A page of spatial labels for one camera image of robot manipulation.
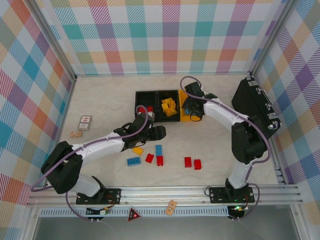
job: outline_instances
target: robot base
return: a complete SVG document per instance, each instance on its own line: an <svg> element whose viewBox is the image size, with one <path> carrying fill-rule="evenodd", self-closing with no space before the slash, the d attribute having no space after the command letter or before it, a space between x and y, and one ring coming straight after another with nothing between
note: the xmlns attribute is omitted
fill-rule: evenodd
<svg viewBox="0 0 320 240"><path fill-rule="evenodd" d="M119 205L121 198L120 188L105 188L104 197L97 201L95 198L88 197L85 194L77 193L75 204L77 205Z"/></svg>
<svg viewBox="0 0 320 240"><path fill-rule="evenodd" d="M255 196L252 187L246 187L244 189L243 195L239 196L235 200L230 200L225 187L209 187L210 203L212 204L230 204L230 203L240 203L246 204L254 203Z"/></svg>

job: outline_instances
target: white floor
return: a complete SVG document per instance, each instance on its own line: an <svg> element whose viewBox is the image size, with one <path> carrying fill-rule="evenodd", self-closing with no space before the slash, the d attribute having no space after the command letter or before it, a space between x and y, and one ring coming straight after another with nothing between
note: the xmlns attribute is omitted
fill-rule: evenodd
<svg viewBox="0 0 320 240"><path fill-rule="evenodd" d="M79 78L61 141L79 144L101 138L114 129L134 120L135 92L147 90L179 89L182 75L173 76L108 76ZM231 99L243 76L199 75L204 90L217 95L231 106ZM89 131L81 138L70 138L76 131L81 115L92 115ZM138 157L130 149L102 157L83 167L81 172L96 176L105 186L196 186L224 185L232 172L235 158L231 151L231 133L219 122L203 117L200 122L157 123L166 127L161 141L147 142L143 146L141 164L128 166L127 159ZM148 153L155 154L155 145L161 144L164 166L145 162ZM185 168L184 157L201 159L202 169ZM251 183L277 184L272 161L254 167Z"/></svg>

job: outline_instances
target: small card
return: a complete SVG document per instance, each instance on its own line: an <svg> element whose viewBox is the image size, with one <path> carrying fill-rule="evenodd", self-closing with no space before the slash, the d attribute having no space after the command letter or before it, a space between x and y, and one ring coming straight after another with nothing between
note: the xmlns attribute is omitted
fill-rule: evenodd
<svg viewBox="0 0 320 240"><path fill-rule="evenodd" d="M80 118L78 130L88 131L91 125L92 116L90 115L82 115Z"/></svg>
<svg viewBox="0 0 320 240"><path fill-rule="evenodd" d="M70 132L70 138L81 138L82 131L72 131Z"/></svg>
<svg viewBox="0 0 320 240"><path fill-rule="evenodd" d="M165 214L172 216L172 214L174 213L175 209L176 209L177 203L173 200L171 200L171 202L169 203L168 208L165 211Z"/></svg>

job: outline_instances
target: purple cable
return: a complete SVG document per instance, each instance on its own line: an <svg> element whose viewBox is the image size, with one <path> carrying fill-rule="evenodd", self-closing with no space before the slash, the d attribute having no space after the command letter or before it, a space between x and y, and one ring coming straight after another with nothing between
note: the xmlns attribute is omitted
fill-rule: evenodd
<svg viewBox="0 0 320 240"><path fill-rule="evenodd" d="M217 102L217 101L215 101L215 100L208 99L208 98L205 98L205 97L195 96L195 95L192 95L192 94L188 93L188 92L184 89L184 87L183 87L183 85L182 85L184 79L187 79L187 78L190 78L190 79L195 80L195 81L200 85L200 88L202 87L201 82L200 82L198 79L196 79L195 77L193 77L193 76L185 76L185 77L183 77L183 78L181 79L181 81L180 81L180 88L181 88L181 90L182 90L185 94L187 94L189 97L194 98L194 99L206 100L206 101L208 101L208 102L211 102L211 103L214 103L214 104L219 105L220 107L222 107L223 109L225 109L227 112L231 113L232 115L236 116L237 118L239 118L239 119L247 122L248 124L250 124L250 125L260 134L260 136L262 137L262 139L263 139L263 141L264 141L264 143L265 143L265 145L266 145L266 148L267 148L267 151L268 151L268 155L267 155L267 157L266 157L264 160L260 160L260 161L256 161L256 162L252 163L252 165L250 166L250 168L249 168L249 170L248 170L248 172L247 172L247 174L246 174L246 176L245 176L245 181L247 182L247 181L248 181L248 178L249 178L249 175L250 175L250 173L251 173L251 171L252 171L253 166L254 166L255 164L262 164L262 163L267 162L267 161L270 159L271 155L272 155L271 147L270 147L270 144L269 144L266 136L263 134L263 132L262 132L253 122L251 122L250 120L246 119L245 117L239 115L237 112L233 111L232 109L230 109L228 106L224 105L223 103L220 103L220 102ZM247 213L244 217L242 217L242 219L245 218L245 217L247 217L248 215L250 215L250 214L253 212L253 210L254 210L255 207L258 205L259 200L260 200L260 189L259 189L258 185L255 184L255 183L248 183L248 185L253 185L253 186L255 186L255 187L257 188L257 190L258 190L258 196L257 196L257 200L255 201L255 205L253 206L253 208L251 209L251 211L250 211L249 213Z"/></svg>
<svg viewBox="0 0 320 240"><path fill-rule="evenodd" d="M135 111L136 113L138 113L138 109L139 108L143 108L144 109L144 112L147 113L148 110L146 109L145 106L142 106L142 105L138 105L136 108L135 108ZM43 188L40 188L40 189L35 189L35 187L43 180L45 179L50 173L52 173L53 170L55 170L64 160L66 160L67 158L69 158L71 155L75 154L76 152L92 145L92 144L96 144L96 143L100 143L100 142L104 142L104 141L109 141L109 140L114 140L114 139L125 139L125 138L130 138L134 135L137 135L138 133L140 133L144 128L145 126L147 125L147 122L148 122L148 114L145 114L145 120L144 120L144 123L142 125L142 127L134 132L134 133L131 133L129 135L125 135L125 136L112 136L110 138L101 138L101 139L97 139L97 140L94 140L94 141L91 141L91 142L88 142L86 144L83 145L83 147L79 147L77 148L76 150L73 150L72 152L68 153L67 155L65 155L63 158L61 158L61 160L59 160L55 165L53 165L52 168L50 168L35 184L33 184L31 186L31 192L40 192L40 191L44 191L44 190L48 190L48 189L52 189L53 186L46 186L46 187L43 187ZM71 204L69 203L69 200L68 200L68 192L65 193L65 201L66 201L66 204L68 205L68 207L70 208L70 210L79 218L83 219L83 220L86 220L86 221L89 221L91 222L90 219L84 217L84 216L81 216L80 214L78 214L72 207L71 207Z"/></svg>

